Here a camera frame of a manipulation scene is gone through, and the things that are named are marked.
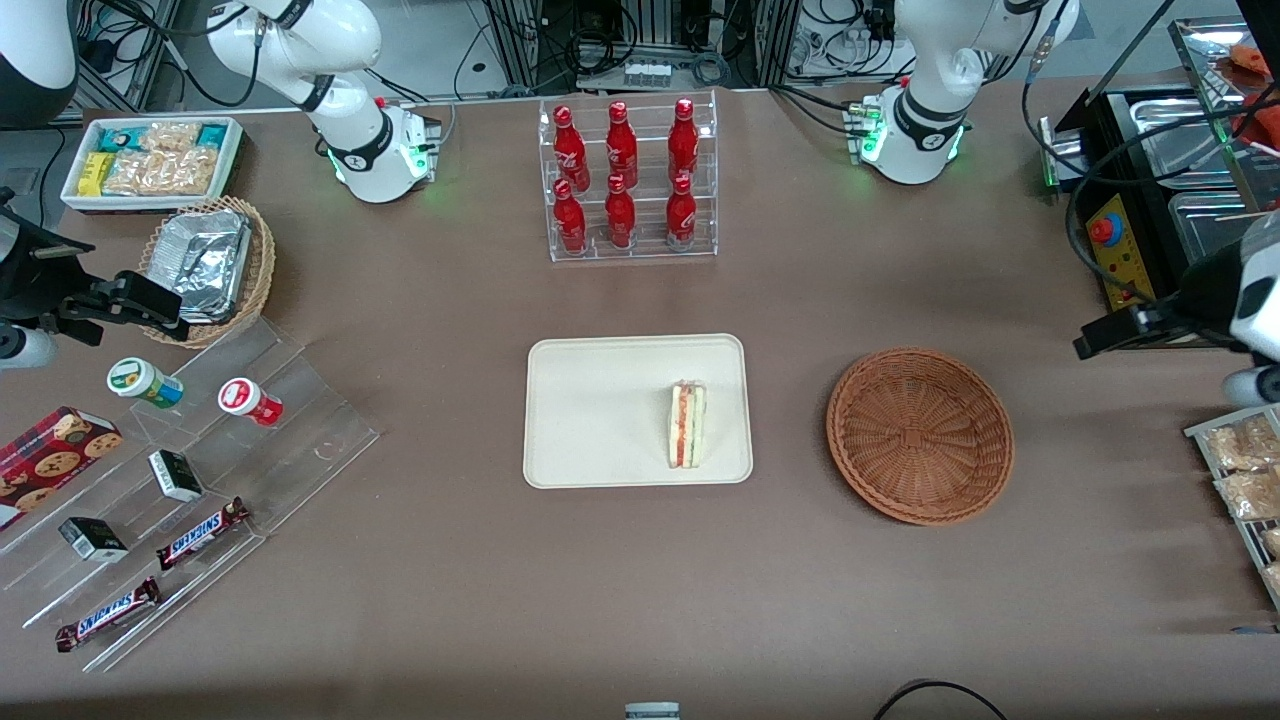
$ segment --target white tray of snacks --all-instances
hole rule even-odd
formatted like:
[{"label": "white tray of snacks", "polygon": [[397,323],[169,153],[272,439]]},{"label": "white tray of snacks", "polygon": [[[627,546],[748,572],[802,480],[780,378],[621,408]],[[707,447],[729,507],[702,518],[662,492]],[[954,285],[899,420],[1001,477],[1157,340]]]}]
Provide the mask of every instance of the white tray of snacks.
[{"label": "white tray of snacks", "polygon": [[[701,388],[684,405],[681,383]],[[740,483],[753,466],[746,397],[731,334],[544,340],[529,351],[525,479],[543,489]],[[672,466],[677,454],[686,466]]]},{"label": "white tray of snacks", "polygon": [[227,115],[93,120],[61,199],[82,213],[147,213],[223,195],[243,131]]}]

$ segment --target snickers bar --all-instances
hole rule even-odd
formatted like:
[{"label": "snickers bar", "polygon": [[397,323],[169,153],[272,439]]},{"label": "snickers bar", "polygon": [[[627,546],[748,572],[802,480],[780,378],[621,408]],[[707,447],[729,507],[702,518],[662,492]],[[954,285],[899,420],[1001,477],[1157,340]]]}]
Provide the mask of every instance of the snickers bar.
[{"label": "snickers bar", "polygon": [[173,541],[173,544],[169,547],[157,550],[156,556],[160,557],[160,570],[169,570],[184,559],[200,552],[205,546],[214,542],[214,538],[232,529],[232,525],[244,518],[248,518],[248,510],[244,509],[244,503],[237,497],[224,505],[216,514],[210,515],[207,520],[187,530],[187,534]]},{"label": "snickers bar", "polygon": [[74,625],[64,625],[60,628],[56,638],[58,652],[70,652],[87,641],[90,635],[102,628],[114,625],[124,619],[125,615],[133,614],[133,611],[140,607],[147,605],[160,605],[161,601],[163,598],[160,597],[160,588],[156,585],[156,579],[147,578],[146,580],[142,580],[142,584],[138,585],[137,589],[129,592],[120,600],[116,600],[111,605],[108,605]]}]

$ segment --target white tray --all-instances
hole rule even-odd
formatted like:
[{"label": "white tray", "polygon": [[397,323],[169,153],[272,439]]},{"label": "white tray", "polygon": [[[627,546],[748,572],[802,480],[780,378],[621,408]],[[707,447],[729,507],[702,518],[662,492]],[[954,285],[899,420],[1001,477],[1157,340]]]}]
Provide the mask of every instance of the white tray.
[{"label": "white tray", "polygon": [[[79,176],[84,172],[84,160],[88,158],[90,152],[97,149],[97,143],[104,132],[146,126],[155,120],[227,126],[227,135],[223,136],[223,143],[218,149],[218,164],[214,165],[214,177],[209,181],[207,192],[204,195],[147,196],[87,196],[76,192],[76,187],[79,183]],[[196,202],[221,197],[223,190],[227,188],[227,181],[230,179],[232,168],[236,165],[236,152],[239,150],[242,135],[243,131],[241,129],[241,124],[229,115],[143,115],[137,118],[108,118],[93,120],[84,128],[84,137],[81,140],[79,149],[76,151],[76,159],[72,161],[72,169],[68,170],[67,179],[63,182],[63,202],[65,202],[68,208],[86,214],[146,213],[186,208],[187,205],[195,205]]]},{"label": "white tray", "polygon": [[[667,465],[680,380],[707,386],[707,455],[687,470]],[[736,337],[544,340],[529,351],[525,479],[535,488],[740,483],[751,462]]]}]

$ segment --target floor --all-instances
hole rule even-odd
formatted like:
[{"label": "floor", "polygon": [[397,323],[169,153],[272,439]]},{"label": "floor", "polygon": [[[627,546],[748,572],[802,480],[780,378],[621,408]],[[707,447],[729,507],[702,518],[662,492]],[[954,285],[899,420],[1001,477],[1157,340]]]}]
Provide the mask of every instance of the floor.
[{"label": "floor", "polygon": [[[188,0],[179,10],[179,24],[195,27],[198,18],[220,0]],[[849,0],[827,0],[827,12],[840,13],[838,4]],[[384,53],[375,69],[399,85],[411,87],[431,99],[465,99],[494,96],[506,87],[506,77],[494,51],[492,29],[486,28],[488,14],[480,0],[366,0],[383,28]],[[1042,74],[1097,76],[1106,72],[1115,56],[1143,26],[1155,0],[1148,3],[1115,3],[1114,0],[1082,0],[1082,19],[1071,40],[1055,50]],[[544,14],[559,18],[568,8],[566,0],[548,0]],[[1180,0],[1174,4],[1167,18],[1238,14],[1234,0]],[[1178,65],[1178,58],[1169,42],[1161,22],[1142,42],[1125,65],[1126,73],[1151,73]],[[544,44],[544,60],[550,60],[550,44]],[[237,97],[244,88],[246,78],[225,69],[214,56],[209,44],[192,38],[180,45],[192,72],[201,78],[205,88],[219,97]],[[557,61],[545,61],[540,81],[550,81],[541,91],[556,94],[564,90],[564,78]],[[1020,77],[1015,70],[1011,78]],[[200,97],[191,87],[184,87],[170,68],[163,67],[148,99],[151,110],[210,110],[216,105]],[[378,91],[394,96],[396,92],[380,87]],[[253,90],[244,108],[287,106],[279,95],[265,86]],[[61,179],[70,165],[78,135],[68,132],[67,146],[52,161],[50,179],[45,184],[45,224],[52,227],[61,215],[58,200]],[[58,135],[50,131],[0,132],[0,181],[29,177],[40,172],[58,149]],[[26,190],[26,182],[19,182]],[[35,188],[19,193],[13,206],[27,218],[38,218],[38,193]]]}]

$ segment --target red emergency stop button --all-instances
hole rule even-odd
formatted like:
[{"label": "red emergency stop button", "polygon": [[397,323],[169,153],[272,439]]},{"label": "red emergency stop button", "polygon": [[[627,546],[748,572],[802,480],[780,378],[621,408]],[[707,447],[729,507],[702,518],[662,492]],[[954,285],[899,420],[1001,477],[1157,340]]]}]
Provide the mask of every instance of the red emergency stop button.
[{"label": "red emergency stop button", "polygon": [[1124,220],[1115,213],[1107,213],[1089,223],[1089,240],[1102,247],[1115,247],[1124,237]]},{"label": "red emergency stop button", "polygon": [[1101,220],[1094,220],[1094,223],[1089,225],[1089,240],[1097,242],[1098,245],[1102,245],[1106,241],[1111,240],[1114,232],[1115,228],[1111,224],[1111,220],[1102,218]]}]

